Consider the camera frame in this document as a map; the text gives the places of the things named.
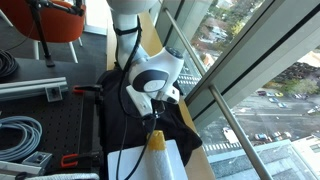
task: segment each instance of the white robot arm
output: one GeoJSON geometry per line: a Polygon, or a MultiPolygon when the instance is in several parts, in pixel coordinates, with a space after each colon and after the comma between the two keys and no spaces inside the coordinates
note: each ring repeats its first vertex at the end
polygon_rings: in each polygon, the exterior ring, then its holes
{"type": "Polygon", "coordinates": [[[130,66],[128,80],[131,85],[127,91],[141,116],[153,112],[151,99],[178,103],[180,93],[173,83],[184,63],[178,51],[164,47],[157,55],[150,57],[138,44],[132,61],[127,65],[138,38],[138,13],[149,10],[157,0],[107,1],[117,36],[116,59],[123,70],[130,66]]]}

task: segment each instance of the chair leg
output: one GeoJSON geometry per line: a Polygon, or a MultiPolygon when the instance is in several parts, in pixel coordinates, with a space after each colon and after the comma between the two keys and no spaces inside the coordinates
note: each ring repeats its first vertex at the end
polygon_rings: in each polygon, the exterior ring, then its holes
{"type": "Polygon", "coordinates": [[[39,44],[38,41],[33,41],[33,55],[36,60],[39,60],[39,44]]]}
{"type": "Polygon", "coordinates": [[[78,40],[79,40],[79,44],[80,44],[80,46],[82,47],[81,37],[79,37],[79,38],[78,38],[78,40]]]}
{"type": "Polygon", "coordinates": [[[74,51],[72,42],[69,42],[69,47],[71,49],[72,57],[75,63],[78,63],[76,52],[74,51]]]}
{"type": "Polygon", "coordinates": [[[6,15],[0,10],[0,16],[9,24],[9,26],[13,27],[12,23],[9,21],[6,15]]]}

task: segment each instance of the black bag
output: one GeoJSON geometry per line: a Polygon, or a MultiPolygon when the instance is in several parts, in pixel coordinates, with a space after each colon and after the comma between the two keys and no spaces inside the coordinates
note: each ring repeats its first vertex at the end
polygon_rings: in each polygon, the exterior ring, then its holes
{"type": "MultiPolygon", "coordinates": [[[[131,148],[142,146],[146,142],[147,132],[143,126],[141,119],[126,117],[118,99],[118,90],[122,77],[122,70],[116,68],[106,71],[98,80],[98,84],[103,87],[103,101],[100,106],[99,121],[100,121],[100,144],[104,154],[107,156],[110,152],[120,150],[124,129],[125,120],[127,118],[127,135],[123,148],[131,148]]],[[[126,87],[128,85],[127,78],[124,78],[124,83],[121,87],[122,102],[124,107],[130,114],[138,116],[138,110],[129,97],[126,87]]],[[[190,159],[194,149],[202,145],[199,136],[194,133],[183,121],[178,105],[164,103],[165,111],[156,120],[156,130],[162,130],[165,139],[174,139],[177,143],[181,159],[186,165],[190,159]]]]}

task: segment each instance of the coiled cable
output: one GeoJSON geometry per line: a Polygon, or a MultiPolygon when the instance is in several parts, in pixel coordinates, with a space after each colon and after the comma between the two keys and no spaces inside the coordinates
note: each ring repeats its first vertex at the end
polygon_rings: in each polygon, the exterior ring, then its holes
{"type": "Polygon", "coordinates": [[[41,124],[27,116],[12,116],[0,119],[0,130],[3,128],[19,129],[23,135],[18,145],[0,150],[0,161],[15,161],[28,156],[39,145],[42,135],[41,124]]]}
{"type": "Polygon", "coordinates": [[[17,68],[18,63],[14,57],[0,49],[0,78],[12,74],[17,68]]]}

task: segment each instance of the metal railing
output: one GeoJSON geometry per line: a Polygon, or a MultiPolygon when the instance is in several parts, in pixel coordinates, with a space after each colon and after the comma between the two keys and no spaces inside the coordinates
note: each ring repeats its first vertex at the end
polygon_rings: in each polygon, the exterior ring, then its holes
{"type": "MultiPolygon", "coordinates": [[[[164,8],[163,11],[168,15],[174,29],[177,31],[179,38],[181,39],[184,47],[187,49],[189,52],[191,59],[194,61],[198,71],[200,74],[203,76],[205,74],[204,69],[202,68],[200,61],[198,60],[196,54],[192,50],[192,47],[188,41],[188,39],[185,37],[183,34],[182,30],[180,27],[177,25],[175,19],[171,16],[169,10],[167,8],[164,8]]],[[[251,161],[253,167],[257,171],[259,177],[261,179],[272,179],[272,176],[269,174],[267,171],[266,167],[264,166],[261,158],[258,156],[256,151],[253,149],[253,146],[251,145],[250,141],[246,137],[243,129],[241,128],[238,120],[234,117],[234,115],[231,113],[231,110],[228,106],[228,104],[225,102],[223,99],[221,93],[217,89],[215,85],[211,85],[208,87],[211,94],[213,95],[214,99],[216,100],[219,108],[221,109],[222,113],[226,117],[228,123],[230,124],[231,128],[233,129],[234,133],[238,137],[245,153],[247,154],[249,160],[251,161]]]]}

